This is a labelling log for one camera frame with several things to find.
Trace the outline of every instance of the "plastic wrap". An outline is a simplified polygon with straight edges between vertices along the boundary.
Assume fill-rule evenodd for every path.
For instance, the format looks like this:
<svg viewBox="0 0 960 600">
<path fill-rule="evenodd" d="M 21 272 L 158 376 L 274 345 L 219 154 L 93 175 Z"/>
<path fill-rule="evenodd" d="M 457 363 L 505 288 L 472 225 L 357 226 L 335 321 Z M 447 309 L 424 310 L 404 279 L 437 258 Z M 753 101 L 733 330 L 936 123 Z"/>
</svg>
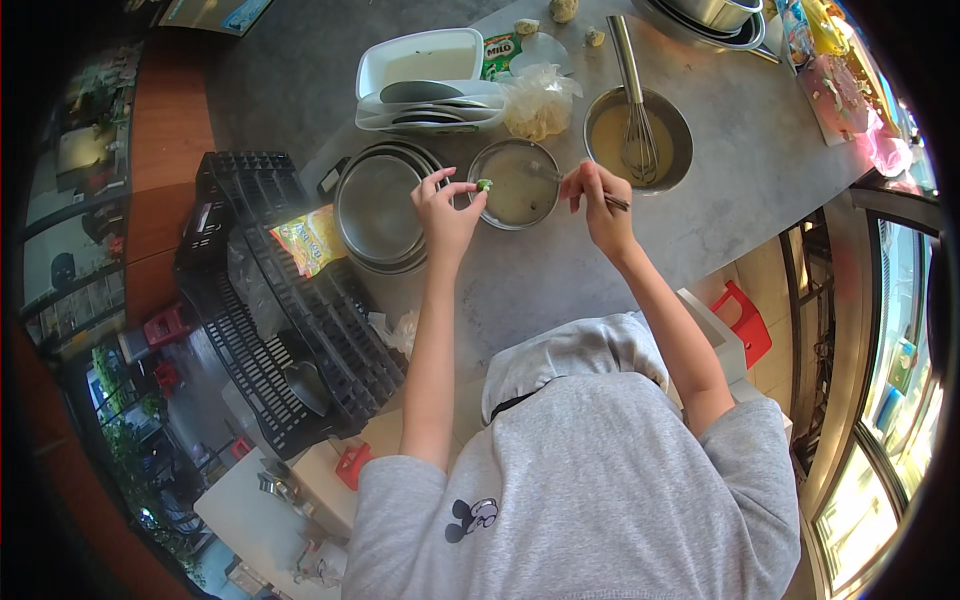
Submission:
<svg viewBox="0 0 960 600">
<path fill-rule="evenodd" d="M 414 351 L 414 340 L 417 338 L 417 323 L 420 321 L 419 310 L 411 310 L 400 317 L 393 331 L 387 330 L 387 315 L 383 313 L 370 314 L 370 326 L 380 336 L 383 343 L 390 348 L 396 348 L 410 360 Z"/>
<path fill-rule="evenodd" d="M 239 229 L 227 241 L 227 275 L 237 296 L 250 308 L 260 339 L 274 337 L 286 325 L 286 316 Z"/>
<path fill-rule="evenodd" d="M 576 81 L 557 74 L 558 65 L 542 62 L 502 80 L 507 94 L 504 124 L 510 133 L 534 142 L 570 126 L 573 96 L 583 98 Z"/>
</svg>

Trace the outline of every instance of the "milo logo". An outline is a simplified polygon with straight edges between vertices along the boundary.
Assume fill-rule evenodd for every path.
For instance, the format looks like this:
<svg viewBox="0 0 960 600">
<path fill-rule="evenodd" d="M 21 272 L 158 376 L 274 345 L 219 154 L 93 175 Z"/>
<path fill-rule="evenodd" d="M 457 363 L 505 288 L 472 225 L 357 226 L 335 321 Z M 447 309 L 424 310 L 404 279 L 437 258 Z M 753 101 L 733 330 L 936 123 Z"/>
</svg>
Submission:
<svg viewBox="0 0 960 600">
<path fill-rule="evenodd" d="M 514 44 L 514 41 L 510 37 L 505 37 L 504 39 L 487 46 L 486 59 L 493 60 L 500 56 L 510 56 L 514 50 L 516 50 L 516 44 Z"/>
</svg>

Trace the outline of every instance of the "plastic bag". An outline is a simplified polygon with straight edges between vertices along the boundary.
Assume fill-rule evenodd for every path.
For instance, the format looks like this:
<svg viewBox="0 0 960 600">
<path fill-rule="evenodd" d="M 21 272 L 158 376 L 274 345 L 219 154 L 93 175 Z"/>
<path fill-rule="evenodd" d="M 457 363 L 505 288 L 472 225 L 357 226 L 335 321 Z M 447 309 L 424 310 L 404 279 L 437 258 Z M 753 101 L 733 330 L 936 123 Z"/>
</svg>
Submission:
<svg viewBox="0 0 960 600">
<path fill-rule="evenodd" d="M 299 216 L 273 228 L 270 233 L 297 263 L 297 272 L 312 277 L 326 263 L 347 255 L 333 221 L 333 204 Z"/>
<path fill-rule="evenodd" d="M 510 133 L 539 142 L 570 126 L 573 96 L 584 97 L 576 81 L 557 74 L 558 65 L 542 62 L 501 80 L 507 94 L 504 124 Z"/>
<path fill-rule="evenodd" d="M 370 326 L 380 336 L 383 343 L 390 348 L 396 348 L 410 360 L 414 351 L 414 340 L 417 338 L 417 323 L 420 321 L 419 310 L 411 310 L 400 317 L 393 331 L 387 331 L 387 315 L 370 313 Z"/>
<path fill-rule="evenodd" d="M 227 275 L 240 300 L 250 308 L 260 339 L 274 337 L 287 319 L 239 229 L 234 229 L 227 241 Z"/>
</svg>

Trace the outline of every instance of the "dough ball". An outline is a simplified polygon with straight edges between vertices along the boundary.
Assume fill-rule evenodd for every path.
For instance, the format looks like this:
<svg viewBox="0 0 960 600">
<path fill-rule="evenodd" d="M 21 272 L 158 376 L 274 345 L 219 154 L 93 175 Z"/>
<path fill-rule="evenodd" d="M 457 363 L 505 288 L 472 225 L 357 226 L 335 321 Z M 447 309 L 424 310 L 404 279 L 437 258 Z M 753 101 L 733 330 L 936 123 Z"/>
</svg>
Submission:
<svg viewBox="0 0 960 600">
<path fill-rule="evenodd" d="M 580 8 L 580 0 L 550 0 L 550 14 L 558 23 L 569 23 Z"/>
<path fill-rule="evenodd" d="M 540 22 L 537 19 L 520 19 L 514 23 L 514 31 L 518 36 L 535 34 L 539 28 Z"/>
<path fill-rule="evenodd" d="M 587 43 L 594 48 L 603 43 L 604 37 L 606 37 L 606 34 L 603 32 L 598 32 L 592 27 L 587 29 Z"/>
</svg>

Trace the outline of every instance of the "floor tile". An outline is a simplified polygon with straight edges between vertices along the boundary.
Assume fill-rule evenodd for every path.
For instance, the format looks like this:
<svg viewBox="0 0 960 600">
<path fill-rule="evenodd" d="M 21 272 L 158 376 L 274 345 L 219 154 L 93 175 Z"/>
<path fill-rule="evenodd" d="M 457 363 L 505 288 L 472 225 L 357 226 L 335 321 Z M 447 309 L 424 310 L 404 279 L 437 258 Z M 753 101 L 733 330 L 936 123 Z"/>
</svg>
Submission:
<svg viewBox="0 0 960 600">
<path fill-rule="evenodd" d="M 737 258 L 740 289 L 769 327 L 790 314 L 780 239 L 775 237 Z"/>
<path fill-rule="evenodd" d="M 457 458 L 460 457 L 460 453 L 463 452 L 464 445 L 460 444 L 456 438 L 450 440 L 450 455 L 446 459 L 446 474 L 450 475 L 453 473 L 453 468 L 457 464 Z"/>
<path fill-rule="evenodd" d="M 756 385 L 761 394 L 769 394 L 792 375 L 793 343 L 790 319 L 783 318 L 767 326 L 772 346 L 753 367 Z"/>
<path fill-rule="evenodd" d="M 453 437 L 460 444 L 470 441 L 476 432 L 483 429 L 483 416 L 480 411 L 480 398 L 486 379 L 478 379 L 457 386 L 453 396 Z"/>
<path fill-rule="evenodd" d="M 782 410 L 782 412 L 785 415 L 789 415 L 791 392 L 792 392 L 791 381 L 789 379 L 785 379 L 779 384 L 777 384 L 776 388 L 774 388 L 770 392 L 767 392 L 764 395 L 773 400 L 776 400 L 777 404 L 780 405 L 780 409 Z"/>
<path fill-rule="evenodd" d="M 403 431 L 403 410 L 377 415 L 360 432 L 360 439 L 370 445 L 373 456 L 391 456 L 400 451 Z"/>
<path fill-rule="evenodd" d="M 727 291 L 726 284 L 728 281 L 732 281 L 737 284 L 737 286 L 740 285 L 740 275 L 736 270 L 735 262 L 724 265 L 708 276 L 694 281 L 686 286 L 686 289 L 690 294 L 693 294 L 694 298 L 702 302 L 704 306 L 710 308 L 713 306 L 713 303 Z M 736 320 L 740 318 L 740 314 L 739 304 L 729 300 L 724 302 L 723 305 L 717 309 L 716 313 L 720 321 L 723 321 L 727 326 L 736 323 Z"/>
</svg>

